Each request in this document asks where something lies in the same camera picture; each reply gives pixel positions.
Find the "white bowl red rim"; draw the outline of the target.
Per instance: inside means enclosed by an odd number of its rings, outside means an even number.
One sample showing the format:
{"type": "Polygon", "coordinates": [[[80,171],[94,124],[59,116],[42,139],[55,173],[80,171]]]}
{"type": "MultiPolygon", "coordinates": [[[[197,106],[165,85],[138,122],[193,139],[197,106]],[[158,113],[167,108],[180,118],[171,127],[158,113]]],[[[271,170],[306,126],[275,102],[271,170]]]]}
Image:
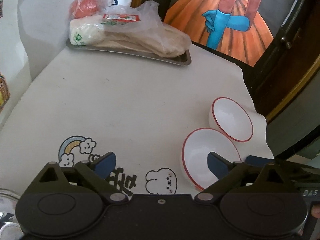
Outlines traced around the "white bowl red rim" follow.
{"type": "Polygon", "coordinates": [[[219,154],[231,163],[241,160],[234,143],[221,132],[212,128],[192,131],[183,142],[180,162],[185,178],[197,190],[204,190],[218,181],[207,166],[210,152],[219,154]]]}
{"type": "Polygon", "coordinates": [[[245,109],[235,100],[227,97],[216,98],[209,110],[210,128],[218,128],[224,135],[236,142],[248,142],[254,128],[245,109]]]}

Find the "glass jar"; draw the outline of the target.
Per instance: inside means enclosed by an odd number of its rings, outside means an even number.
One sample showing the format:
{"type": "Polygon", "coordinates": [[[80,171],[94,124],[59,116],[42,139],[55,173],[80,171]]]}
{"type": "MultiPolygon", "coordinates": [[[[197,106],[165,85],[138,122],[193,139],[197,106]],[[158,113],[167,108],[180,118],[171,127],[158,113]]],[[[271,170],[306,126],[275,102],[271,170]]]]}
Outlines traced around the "glass jar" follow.
{"type": "Polygon", "coordinates": [[[1,189],[1,240],[15,240],[23,237],[23,232],[15,216],[19,198],[20,196],[15,192],[1,189]]]}

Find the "steel tray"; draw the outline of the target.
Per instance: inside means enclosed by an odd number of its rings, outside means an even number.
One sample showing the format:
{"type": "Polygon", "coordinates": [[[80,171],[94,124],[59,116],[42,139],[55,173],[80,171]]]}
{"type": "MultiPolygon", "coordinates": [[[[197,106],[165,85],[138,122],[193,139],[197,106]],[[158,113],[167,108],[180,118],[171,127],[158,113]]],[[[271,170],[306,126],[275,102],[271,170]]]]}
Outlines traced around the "steel tray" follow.
{"type": "Polygon", "coordinates": [[[182,55],[173,57],[173,58],[165,58],[160,57],[154,53],[151,52],[144,52],[144,51],[134,51],[129,50],[125,48],[105,48],[105,47],[97,47],[97,46],[75,46],[72,45],[70,40],[67,39],[66,46],[70,49],[74,50],[90,50],[90,51],[103,51],[108,53],[118,53],[118,54],[124,54],[124,55],[132,55],[137,57],[143,57],[146,59],[152,59],[157,60],[161,62],[166,62],[170,64],[174,64],[177,66],[188,66],[191,64],[191,55],[189,53],[189,50],[185,51],[182,55]]]}

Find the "coloured houses drawing sheet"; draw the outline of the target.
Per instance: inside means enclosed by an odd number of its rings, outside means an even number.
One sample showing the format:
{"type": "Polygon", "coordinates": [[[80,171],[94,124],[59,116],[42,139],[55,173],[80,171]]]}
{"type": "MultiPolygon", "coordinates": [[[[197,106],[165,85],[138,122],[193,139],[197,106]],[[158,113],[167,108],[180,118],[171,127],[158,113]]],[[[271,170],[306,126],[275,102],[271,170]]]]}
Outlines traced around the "coloured houses drawing sheet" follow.
{"type": "Polygon", "coordinates": [[[0,75],[0,111],[3,110],[9,98],[10,92],[8,89],[7,82],[5,80],[5,77],[3,75],[0,75]]]}

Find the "white packaged food roll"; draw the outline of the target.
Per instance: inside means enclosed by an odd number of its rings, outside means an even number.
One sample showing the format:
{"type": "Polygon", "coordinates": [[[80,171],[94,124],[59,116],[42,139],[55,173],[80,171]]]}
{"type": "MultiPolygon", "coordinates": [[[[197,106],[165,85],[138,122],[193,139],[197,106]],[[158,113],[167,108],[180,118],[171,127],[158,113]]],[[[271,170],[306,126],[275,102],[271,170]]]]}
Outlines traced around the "white packaged food roll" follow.
{"type": "Polygon", "coordinates": [[[103,14],[87,16],[71,20],[69,23],[69,41],[74,46],[90,46],[99,44],[106,39],[109,27],[136,23],[138,15],[103,14]]]}

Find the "orange dress blue glove painting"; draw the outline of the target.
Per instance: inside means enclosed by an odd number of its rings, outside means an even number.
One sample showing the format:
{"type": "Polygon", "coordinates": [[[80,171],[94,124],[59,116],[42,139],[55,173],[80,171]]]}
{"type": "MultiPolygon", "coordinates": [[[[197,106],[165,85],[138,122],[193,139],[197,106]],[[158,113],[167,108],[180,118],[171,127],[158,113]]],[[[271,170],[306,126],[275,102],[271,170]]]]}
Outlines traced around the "orange dress blue glove painting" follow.
{"type": "Polygon", "coordinates": [[[262,0],[176,0],[164,18],[192,41],[253,67],[273,35],[259,13],[262,0]]]}

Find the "plastic bag of flatbread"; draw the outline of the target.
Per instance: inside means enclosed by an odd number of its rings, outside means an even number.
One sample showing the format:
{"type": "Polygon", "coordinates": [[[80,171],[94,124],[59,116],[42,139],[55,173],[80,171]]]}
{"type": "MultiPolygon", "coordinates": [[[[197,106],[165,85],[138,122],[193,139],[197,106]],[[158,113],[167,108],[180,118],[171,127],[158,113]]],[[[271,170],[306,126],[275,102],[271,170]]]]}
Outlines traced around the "plastic bag of flatbread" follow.
{"type": "Polygon", "coordinates": [[[107,14],[133,14],[138,22],[105,28],[105,39],[99,47],[123,48],[154,53],[160,57],[173,58],[184,54],[191,46],[190,37],[184,32],[165,24],[158,14],[159,4],[146,1],[137,8],[113,5],[107,14]]]}

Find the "red tomato in bag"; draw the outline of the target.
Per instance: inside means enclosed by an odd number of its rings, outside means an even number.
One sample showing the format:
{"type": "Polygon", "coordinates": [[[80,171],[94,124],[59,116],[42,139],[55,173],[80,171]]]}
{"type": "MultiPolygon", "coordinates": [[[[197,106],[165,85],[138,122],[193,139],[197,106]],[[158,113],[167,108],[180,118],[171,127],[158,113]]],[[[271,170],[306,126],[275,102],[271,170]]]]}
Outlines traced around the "red tomato in bag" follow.
{"type": "Polygon", "coordinates": [[[100,0],[74,0],[69,8],[71,19],[92,16],[100,11],[100,0]]]}

